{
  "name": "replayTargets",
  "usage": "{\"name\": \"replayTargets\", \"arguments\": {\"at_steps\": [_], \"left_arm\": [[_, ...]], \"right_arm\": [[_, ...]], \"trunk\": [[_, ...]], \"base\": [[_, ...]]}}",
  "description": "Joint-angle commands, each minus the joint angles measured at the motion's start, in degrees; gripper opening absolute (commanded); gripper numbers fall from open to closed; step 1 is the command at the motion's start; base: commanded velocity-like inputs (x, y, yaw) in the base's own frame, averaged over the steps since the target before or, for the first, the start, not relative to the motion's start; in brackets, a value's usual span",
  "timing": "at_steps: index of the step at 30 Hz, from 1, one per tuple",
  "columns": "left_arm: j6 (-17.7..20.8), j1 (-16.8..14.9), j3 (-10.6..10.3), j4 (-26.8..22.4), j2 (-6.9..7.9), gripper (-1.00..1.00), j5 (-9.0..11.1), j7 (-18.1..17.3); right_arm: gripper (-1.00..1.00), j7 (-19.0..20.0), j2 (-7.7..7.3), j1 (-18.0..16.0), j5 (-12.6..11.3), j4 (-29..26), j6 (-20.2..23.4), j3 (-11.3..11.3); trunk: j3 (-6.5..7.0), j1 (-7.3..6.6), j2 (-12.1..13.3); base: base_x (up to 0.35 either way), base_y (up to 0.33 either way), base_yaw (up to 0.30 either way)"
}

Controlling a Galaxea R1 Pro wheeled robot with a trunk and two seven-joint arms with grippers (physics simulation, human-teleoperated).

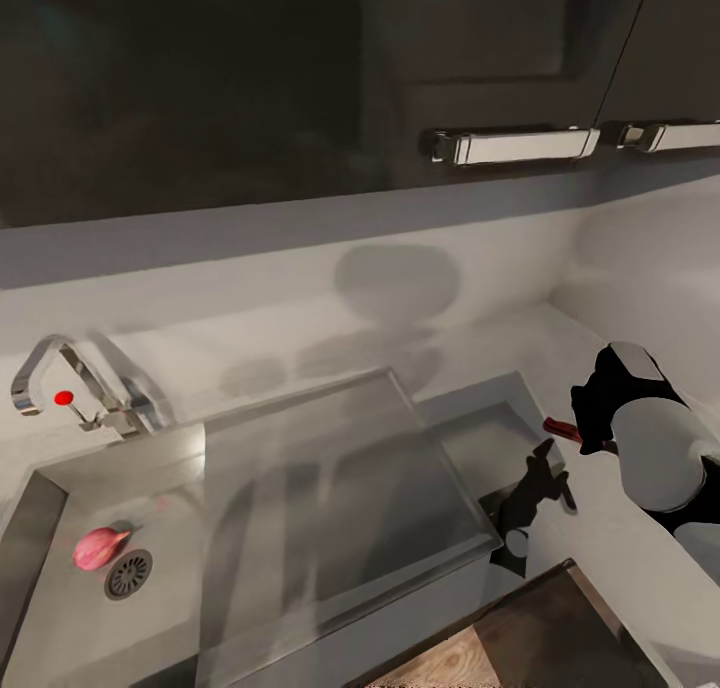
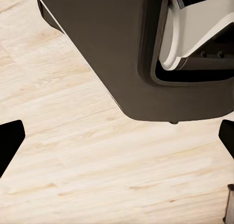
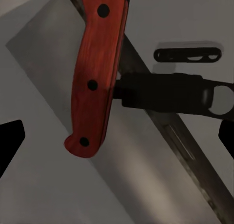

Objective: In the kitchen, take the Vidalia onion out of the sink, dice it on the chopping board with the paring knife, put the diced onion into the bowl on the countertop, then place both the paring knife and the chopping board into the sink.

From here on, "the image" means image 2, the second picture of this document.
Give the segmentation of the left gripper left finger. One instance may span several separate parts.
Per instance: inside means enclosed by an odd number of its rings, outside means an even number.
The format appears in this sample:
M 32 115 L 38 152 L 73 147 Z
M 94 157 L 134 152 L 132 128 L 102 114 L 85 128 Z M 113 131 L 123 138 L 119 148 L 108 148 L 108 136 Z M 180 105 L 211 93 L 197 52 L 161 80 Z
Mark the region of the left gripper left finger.
M 0 178 L 24 139 L 25 130 L 22 120 L 0 125 Z

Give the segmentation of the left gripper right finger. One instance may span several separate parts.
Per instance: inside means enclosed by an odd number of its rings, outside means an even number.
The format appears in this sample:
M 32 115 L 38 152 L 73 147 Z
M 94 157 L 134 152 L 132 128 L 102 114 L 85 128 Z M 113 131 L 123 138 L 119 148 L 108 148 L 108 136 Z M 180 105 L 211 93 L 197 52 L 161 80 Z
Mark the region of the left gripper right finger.
M 234 122 L 224 119 L 218 136 L 234 159 Z

